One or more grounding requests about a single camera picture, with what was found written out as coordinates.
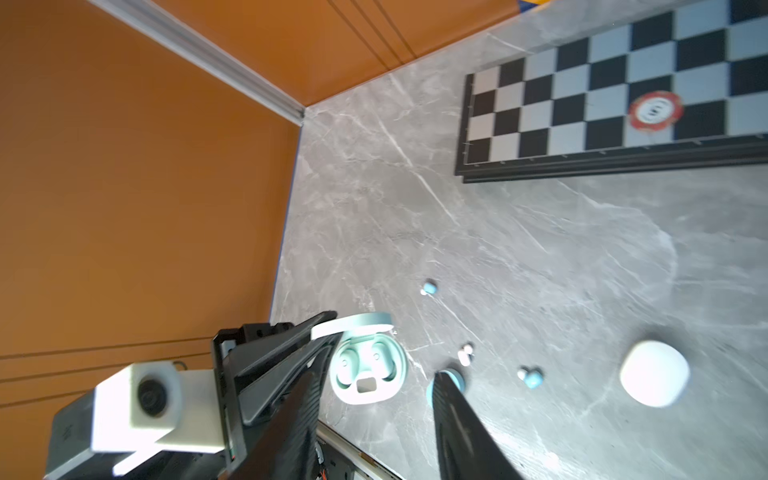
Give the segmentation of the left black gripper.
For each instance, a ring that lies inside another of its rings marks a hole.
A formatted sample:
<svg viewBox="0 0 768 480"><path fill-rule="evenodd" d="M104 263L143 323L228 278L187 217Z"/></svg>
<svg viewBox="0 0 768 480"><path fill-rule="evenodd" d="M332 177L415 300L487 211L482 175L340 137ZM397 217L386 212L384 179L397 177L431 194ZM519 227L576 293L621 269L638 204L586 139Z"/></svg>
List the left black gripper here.
<svg viewBox="0 0 768 480"><path fill-rule="evenodd" d="M216 334L212 357L229 473L263 435L274 404L315 361L325 382L341 334L311 340L311 330L337 317L328 310L299 324L248 323Z"/></svg>

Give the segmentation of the white earbud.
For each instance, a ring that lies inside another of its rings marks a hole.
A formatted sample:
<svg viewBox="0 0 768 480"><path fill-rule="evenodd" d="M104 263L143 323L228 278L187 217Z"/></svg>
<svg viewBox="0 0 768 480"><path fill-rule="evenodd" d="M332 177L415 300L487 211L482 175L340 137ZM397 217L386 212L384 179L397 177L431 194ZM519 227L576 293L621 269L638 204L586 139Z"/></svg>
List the white earbud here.
<svg viewBox="0 0 768 480"><path fill-rule="evenodd" d="M460 364L464 367L469 367L473 362L474 347L471 343L467 343L459 348L457 352L457 358Z"/></svg>

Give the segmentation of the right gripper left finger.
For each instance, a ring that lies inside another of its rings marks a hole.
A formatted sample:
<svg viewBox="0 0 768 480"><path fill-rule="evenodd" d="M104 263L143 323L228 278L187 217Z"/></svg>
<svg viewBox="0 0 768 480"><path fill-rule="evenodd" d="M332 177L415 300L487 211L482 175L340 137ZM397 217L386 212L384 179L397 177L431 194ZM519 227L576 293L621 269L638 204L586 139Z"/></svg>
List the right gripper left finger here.
<svg viewBox="0 0 768 480"><path fill-rule="evenodd" d="M316 430L322 394L317 361L303 373L266 432L231 479L315 479Z"/></svg>

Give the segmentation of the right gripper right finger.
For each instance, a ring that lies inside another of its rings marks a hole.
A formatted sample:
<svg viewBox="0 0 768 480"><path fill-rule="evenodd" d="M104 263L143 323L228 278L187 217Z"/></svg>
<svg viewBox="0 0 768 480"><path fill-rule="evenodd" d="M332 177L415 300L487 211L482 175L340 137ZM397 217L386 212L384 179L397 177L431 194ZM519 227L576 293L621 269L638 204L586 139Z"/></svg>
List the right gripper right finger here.
<svg viewBox="0 0 768 480"><path fill-rule="evenodd" d="M522 480L446 371L432 391L441 479Z"/></svg>

